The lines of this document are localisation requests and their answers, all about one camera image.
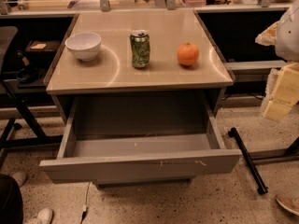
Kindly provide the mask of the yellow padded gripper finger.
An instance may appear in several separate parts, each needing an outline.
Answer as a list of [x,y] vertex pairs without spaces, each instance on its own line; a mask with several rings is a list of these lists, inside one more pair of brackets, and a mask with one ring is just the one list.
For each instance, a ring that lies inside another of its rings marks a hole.
[[299,63],[287,63],[280,70],[272,68],[268,75],[262,116],[279,121],[299,102]]

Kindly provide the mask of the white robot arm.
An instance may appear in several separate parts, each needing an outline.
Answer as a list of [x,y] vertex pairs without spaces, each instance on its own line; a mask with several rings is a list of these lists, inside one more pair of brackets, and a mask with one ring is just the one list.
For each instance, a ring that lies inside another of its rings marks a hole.
[[275,47],[278,57],[287,64],[272,68],[266,84],[261,111],[266,119],[284,119],[299,102],[299,0],[296,0],[279,21],[255,38],[257,44]]

